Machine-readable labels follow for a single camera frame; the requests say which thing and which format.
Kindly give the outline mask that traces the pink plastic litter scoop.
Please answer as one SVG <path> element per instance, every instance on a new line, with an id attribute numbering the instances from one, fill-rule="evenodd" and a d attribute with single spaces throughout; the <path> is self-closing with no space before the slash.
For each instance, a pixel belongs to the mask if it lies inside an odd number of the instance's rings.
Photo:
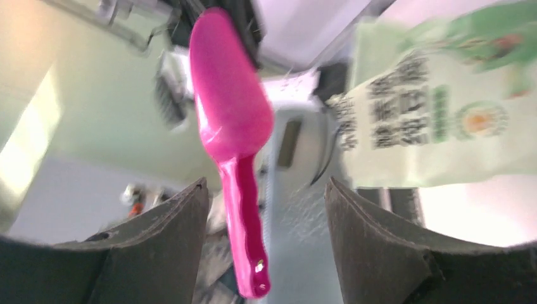
<path id="1" fill-rule="evenodd" d="M 206 9 L 194 24 L 189 61 L 199 136 L 222 180 L 238 290 L 262 298 L 270 278 L 254 160 L 272 133 L 272 107 L 223 9 Z"/>

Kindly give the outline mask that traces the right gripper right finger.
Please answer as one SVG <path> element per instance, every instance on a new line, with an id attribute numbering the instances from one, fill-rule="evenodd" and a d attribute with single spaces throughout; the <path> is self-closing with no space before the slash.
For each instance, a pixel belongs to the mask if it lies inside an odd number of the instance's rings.
<path id="1" fill-rule="evenodd" d="M 325 207 L 347 304 L 536 302 L 536 243 L 502 248 L 442 235 L 333 178 Z"/>

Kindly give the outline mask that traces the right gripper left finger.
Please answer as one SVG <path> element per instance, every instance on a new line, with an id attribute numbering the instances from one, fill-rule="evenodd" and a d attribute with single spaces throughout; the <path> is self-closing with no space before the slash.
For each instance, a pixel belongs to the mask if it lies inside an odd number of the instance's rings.
<path id="1" fill-rule="evenodd" d="M 1 238 L 2 303 L 190 303 L 209 211 L 205 179 L 85 241 Z"/>

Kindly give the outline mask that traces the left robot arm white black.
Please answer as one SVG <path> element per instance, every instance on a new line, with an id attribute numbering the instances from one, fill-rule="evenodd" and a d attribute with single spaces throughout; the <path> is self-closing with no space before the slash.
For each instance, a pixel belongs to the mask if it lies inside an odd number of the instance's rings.
<path id="1" fill-rule="evenodd" d="M 259 74 L 275 111 L 274 131 L 258 154 L 258 197 L 272 291 L 262 303 L 290 303 L 283 277 L 306 250 L 299 235 L 323 226 L 320 180 L 334 154 L 337 126 L 325 102 L 346 87 L 348 64 L 332 60 L 301 72 L 273 66 Z"/>

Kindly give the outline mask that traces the green cat litter bag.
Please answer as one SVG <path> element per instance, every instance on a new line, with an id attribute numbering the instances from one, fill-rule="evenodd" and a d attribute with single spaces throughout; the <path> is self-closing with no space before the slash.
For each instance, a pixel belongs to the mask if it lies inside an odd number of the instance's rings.
<path id="1" fill-rule="evenodd" d="M 536 173 L 536 2 L 414 27 L 356 27 L 341 124 L 352 187 L 430 187 Z"/>

